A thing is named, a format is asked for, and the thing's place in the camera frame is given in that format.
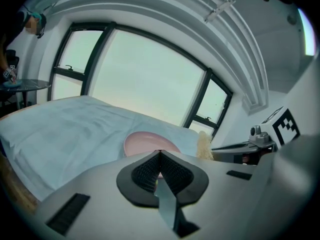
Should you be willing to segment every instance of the black rubber pad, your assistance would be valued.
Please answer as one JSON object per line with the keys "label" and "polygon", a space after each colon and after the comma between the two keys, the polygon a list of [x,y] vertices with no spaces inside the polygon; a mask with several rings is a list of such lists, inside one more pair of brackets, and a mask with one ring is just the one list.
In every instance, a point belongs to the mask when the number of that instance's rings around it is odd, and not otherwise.
{"label": "black rubber pad", "polygon": [[226,173],[227,175],[233,176],[233,177],[237,177],[240,179],[244,179],[244,180],[250,180],[252,174],[250,173],[245,173],[245,172],[240,172],[240,171],[236,171],[236,170],[230,170]]}
{"label": "black rubber pad", "polygon": [[46,225],[64,236],[89,199],[88,195],[74,194]]}

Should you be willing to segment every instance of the window handle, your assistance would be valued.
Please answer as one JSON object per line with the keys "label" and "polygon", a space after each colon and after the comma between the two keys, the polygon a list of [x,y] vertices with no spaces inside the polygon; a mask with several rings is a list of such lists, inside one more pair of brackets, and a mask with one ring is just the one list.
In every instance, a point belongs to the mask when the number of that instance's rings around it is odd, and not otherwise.
{"label": "window handle", "polygon": [[74,70],[72,69],[72,66],[71,66],[71,65],[66,65],[66,66],[70,67],[70,68],[68,68],[68,70],[74,71]]}

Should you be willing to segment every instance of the person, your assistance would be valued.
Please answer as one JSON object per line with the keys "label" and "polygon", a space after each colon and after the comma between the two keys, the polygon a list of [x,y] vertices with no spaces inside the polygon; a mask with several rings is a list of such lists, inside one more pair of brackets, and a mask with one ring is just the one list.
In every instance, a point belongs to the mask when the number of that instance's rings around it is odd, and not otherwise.
{"label": "person", "polygon": [[38,38],[42,37],[44,28],[46,26],[47,19],[45,15],[37,12],[24,12],[19,11],[12,24],[10,24],[1,36],[0,43],[0,84],[10,79],[12,82],[15,81],[16,75],[13,70],[10,70],[5,55],[7,46],[25,30],[32,34],[37,35]]}

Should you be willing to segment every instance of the bed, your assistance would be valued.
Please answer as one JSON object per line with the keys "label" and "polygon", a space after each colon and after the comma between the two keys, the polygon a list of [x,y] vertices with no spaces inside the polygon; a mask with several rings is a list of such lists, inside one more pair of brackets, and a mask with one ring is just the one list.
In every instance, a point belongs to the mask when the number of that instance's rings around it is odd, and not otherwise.
{"label": "bed", "polygon": [[67,182],[94,166],[124,158],[127,135],[147,131],[196,156],[198,134],[112,106],[90,96],[27,107],[0,120],[1,181],[30,212]]}

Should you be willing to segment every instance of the window frame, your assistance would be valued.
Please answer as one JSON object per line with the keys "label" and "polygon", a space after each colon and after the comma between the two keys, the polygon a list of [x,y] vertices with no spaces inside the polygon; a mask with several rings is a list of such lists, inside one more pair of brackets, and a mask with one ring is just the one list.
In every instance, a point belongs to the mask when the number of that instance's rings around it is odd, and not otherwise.
{"label": "window frame", "polygon": [[[76,71],[71,71],[69,69],[64,69],[58,67],[58,63],[60,62],[61,56],[64,52],[64,49],[66,48],[66,45],[68,43],[68,40],[73,32],[76,31],[84,31],[84,30],[93,30],[93,31],[102,31],[101,36],[99,37],[98,41],[96,42],[90,56],[88,59],[88,62],[85,66],[84,73],[76,72]],[[199,61],[197,58],[192,56],[190,53],[188,53],[186,50],[182,49],[181,47],[177,46],[176,44],[158,36],[153,33],[132,27],[132,26],[127,26],[127,25],[122,25],[122,24],[117,24],[116,22],[112,21],[110,23],[103,23],[103,22],[84,22],[84,23],[72,23],[67,32],[65,33],[61,44],[58,48],[58,51],[55,55],[51,73],[50,73],[50,79],[49,82],[51,84],[51,87],[48,89],[48,96],[47,99],[48,101],[52,100],[52,90],[53,90],[53,80],[55,74],[58,75],[63,75],[69,78],[77,79],[82,81],[82,87],[81,87],[81,93],[80,95],[88,95],[90,84],[92,81],[92,77],[94,75],[95,68],[97,66],[99,57],[108,42],[112,32],[114,30],[120,30],[120,31],[126,31],[130,32],[148,39],[151,39],[153,41],[156,41],[171,50],[174,50],[175,52],[179,53],[180,55],[184,56],[187,58],[189,61],[192,63],[196,64],[199,68],[201,68],[203,71],[205,71],[205,75],[202,79],[202,82],[200,84],[198,93],[193,100],[191,109],[188,112],[188,115],[186,116],[185,122],[183,124],[184,128],[189,128],[191,125],[192,121],[196,121],[198,123],[201,123],[203,125],[212,127],[214,129],[212,133],[212,138],[217,134],[217,131],[219,127],[221,126],[221,123],[227,113],[227,110],[230,105],[231,98],[233,96],[233,93],[230,91],[230,89],[215,75],[213,70],[210,67],[207,67],[205,64],[203,64],[201,61]],[[226,93],[226,98],[224,102],[224,108],[222,110],[222,113],[220,117],[218,118],[217,123],[211,122],[209,119],[202,118],[197,115],[198,109],[201,105],[201,102],[206,94],[208,85],[210,81],[213,81],[216,83],[225,93]]]}

